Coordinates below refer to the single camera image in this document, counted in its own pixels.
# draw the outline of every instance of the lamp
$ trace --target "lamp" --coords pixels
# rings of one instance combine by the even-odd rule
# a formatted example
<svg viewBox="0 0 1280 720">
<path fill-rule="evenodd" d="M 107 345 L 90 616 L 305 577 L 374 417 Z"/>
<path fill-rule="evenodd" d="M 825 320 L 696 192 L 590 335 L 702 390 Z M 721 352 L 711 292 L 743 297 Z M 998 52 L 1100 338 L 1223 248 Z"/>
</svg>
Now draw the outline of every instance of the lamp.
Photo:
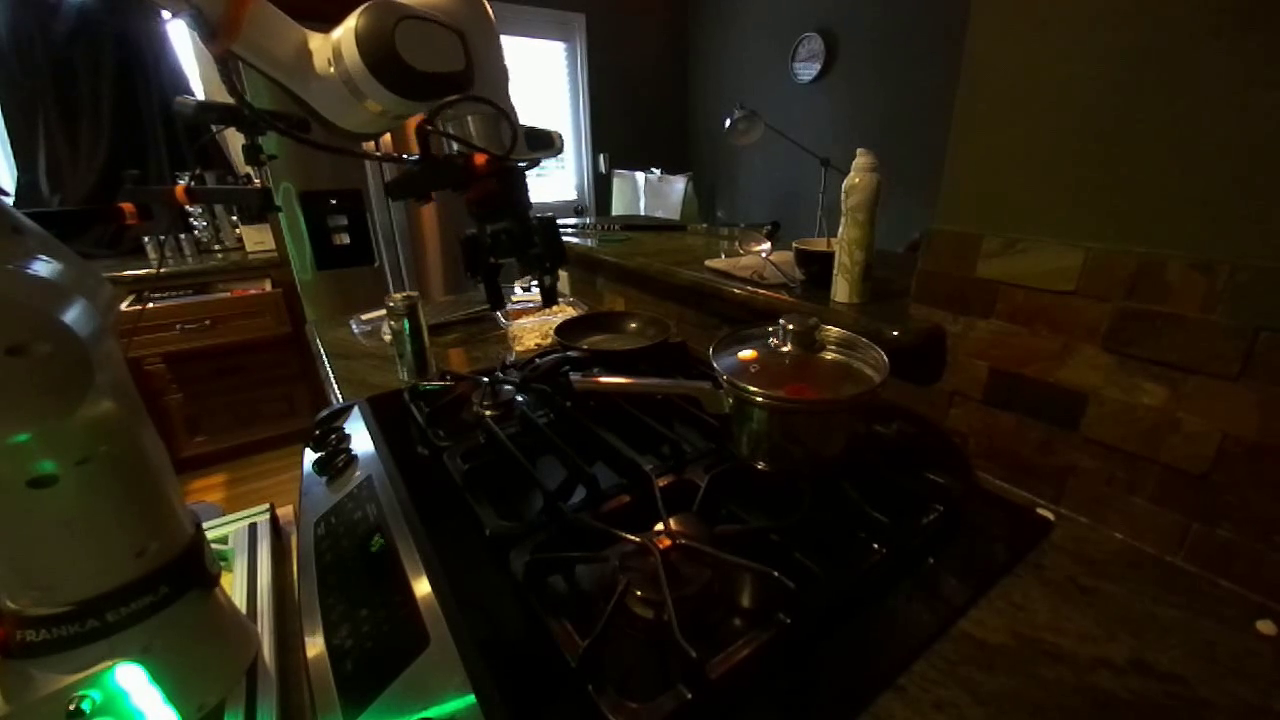
<svg viewBox="0 0 1280 720">
<path fill-rule="evenodd" d="M 801 142 L 794 132 L 776 127 L 774 119 L 764 119 L 755 109 L 735 103 L 726 117 L 726 140 L 735 146 L 762 142 L 764 132 L 780 135 L 786 142 L 794 142 L 801 155 L 817 159 L 817 233 L 830 236 L 830 173 L 844 176 L 844 167 L 837 159 L 830 159 L 825 150 Z"/>
</svg>

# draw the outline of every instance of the kitchen counter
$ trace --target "kitchen counter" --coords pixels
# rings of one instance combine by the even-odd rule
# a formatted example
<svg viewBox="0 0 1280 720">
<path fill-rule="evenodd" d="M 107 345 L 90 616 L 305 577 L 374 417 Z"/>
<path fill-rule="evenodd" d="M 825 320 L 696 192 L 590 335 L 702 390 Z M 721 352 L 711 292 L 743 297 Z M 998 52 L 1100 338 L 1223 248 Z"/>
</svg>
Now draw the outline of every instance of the kitchen counter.
<svg viewBox="0 0 1280 720">
<path fill-rule="evenodd" d="M 437 361 L 458 373 L 484 367 L 549 338 L 556 320 L 581 309 L 640 309 L 643 283 L 690 309 L 678 316 L 690 320 L 680 322 L 690 338 L 734 316 L 762 320 L 790 309 L 855 320 L 825 299 L 711 275 L 702 266 L 703 252 L 711 244 L 690 236 L 574 244 L 574 305 L 526 310 L 515 333 L 493 320 L 439 326 Z M 329 273 L 302 292 L 336 394 L 362 399 L 399 383 L 394 352 L 348 326 L 356 310 L 381 305 L 375 273 Z M 865 714 L 1280 714 L 1275 616 L 1280 609 L 1059 514 L 1053 536 Z"/>
</svg>

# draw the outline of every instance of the white bottle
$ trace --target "white bottle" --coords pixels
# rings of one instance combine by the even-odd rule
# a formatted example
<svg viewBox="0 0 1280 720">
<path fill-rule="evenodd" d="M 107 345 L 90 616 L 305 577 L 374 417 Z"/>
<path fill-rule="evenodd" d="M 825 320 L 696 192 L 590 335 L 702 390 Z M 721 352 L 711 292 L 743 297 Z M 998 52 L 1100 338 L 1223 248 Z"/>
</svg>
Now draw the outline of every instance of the white bottle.
<svg viewBox="0 0 1280 720">
<path fill-rule="evenodd" d="M 831 264 L 831 305 L 865 299 L 865 264 L 878 228 L 878 186 L 881 164 L 878 150 L 855 146 L 847 176 L 841 182 L 841 228 L 837 228 L 837 264 Z"/>
</svg>

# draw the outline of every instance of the wooden cabinet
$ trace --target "wooden cabinet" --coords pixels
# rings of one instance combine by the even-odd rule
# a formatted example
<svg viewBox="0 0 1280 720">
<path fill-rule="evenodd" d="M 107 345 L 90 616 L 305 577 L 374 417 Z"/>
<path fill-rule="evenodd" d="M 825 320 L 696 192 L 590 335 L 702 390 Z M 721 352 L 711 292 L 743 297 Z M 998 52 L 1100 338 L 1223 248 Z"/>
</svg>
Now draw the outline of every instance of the wooden cabinet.
<svg viewBox="0 0 1280 720">
<path fill-rule="evenodd" d="M 115 335 L 176 462 L 305 436 L 317 361 L 286 278 L 125 299 Z"/>
</svg>

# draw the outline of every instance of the gas stove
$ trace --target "gas stove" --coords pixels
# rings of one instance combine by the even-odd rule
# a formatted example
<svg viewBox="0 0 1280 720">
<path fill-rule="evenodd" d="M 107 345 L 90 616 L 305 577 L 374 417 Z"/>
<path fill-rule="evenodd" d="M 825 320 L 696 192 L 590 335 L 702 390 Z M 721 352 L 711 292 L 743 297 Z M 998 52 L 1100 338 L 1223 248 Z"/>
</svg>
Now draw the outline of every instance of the gas stove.
<svg viewBox="0 0 1280 720">
<path fill-rule="evenodd" d="M 767 477 L 683 346 L 528 361 L 333 407 L 302 495 L 322 714 L 851 714 L 1047 518 L 932 418 L 870 402 L 841 470 Z"/>
</svg>

